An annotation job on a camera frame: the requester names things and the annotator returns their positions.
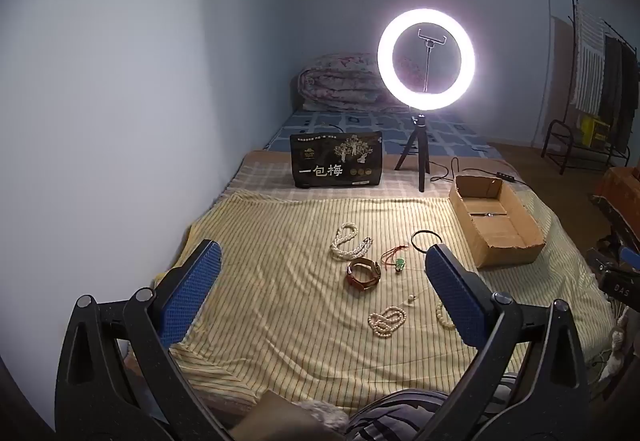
brown bracelet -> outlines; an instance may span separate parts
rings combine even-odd
[[[356,266],[363,267],[364,269],[368,270],[373,278],[366,281],[357,280],[353,276],[352,271],[352,268]],[[357,259],[353,259],[347,266],[346,279],[347,282],[357,290],[366,291],[367,289],[372,288],[373,286],[377,285],[378,282],[380,282],[381,275],[382,272],[380,271],[380,265],[378,264],[378,262],[370,261],[369,259],[365,259],[364,257],[358,257]]]

open cardboard box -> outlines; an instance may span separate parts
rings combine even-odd
[[[449,199],[477,268],[530,264],[545,247],[538,224],[501,179],[456,176]]]

blue patterned bed sheet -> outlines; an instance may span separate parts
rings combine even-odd
[[[488,157],[500,159],[500,153],[487,145],[484,138],[467,126],[450,110],[435,110],[426,114],[431,156]],[[386,154],[401,154],[414,124],[411,116],[382,112],[307,112],[299,110],[292,114],[280,131],[265,147],[277,152],[290,152],[289,136],[313,134],[337,130],[345,132],[382,132],[382,150]],[[417,143],[410,154],[417,154]]]

illuminated white ring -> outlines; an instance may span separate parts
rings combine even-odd
[[[398,37],[408,27],[421,23],[443,27],[449,31],[460,48],[460,73],[453,85],[444,92],[414,92],[404,86],[394,69],[393,54]],[[418,110],[434,110],[453,103],[465,93],[474,77],[476,56],[465,30],[453,18],[434,9],[414,9],[394,18],[382,33],[378,45],[378,68],[386,88],[398,100]]]

black bracelet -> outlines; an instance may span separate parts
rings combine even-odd
[[[418,231],[416,231],[416,232],[411,236],[411,245],[412,245],[412,246],[414,246],[414,247],[415,247],[415,249],[417,249],[420,253],[424,253],[425,255],[427,254],[427,252],[426,252],[426,251],[424,251],[423,249],[420,249],[419,247],[417,247],[417,246],[415,245],[415,243],[414,243],[414,237],[415,237],[416,235],[418,235],[419,233],[429,233],[430,235],[435,235],[441,243],[443,243],[443,242],[444,242],[444,241],[443,241],[443,239],[442,239],[442,237],[441,237],[441,236],[439,236],[435,231],[431,231],[431,230],[418,230]]]

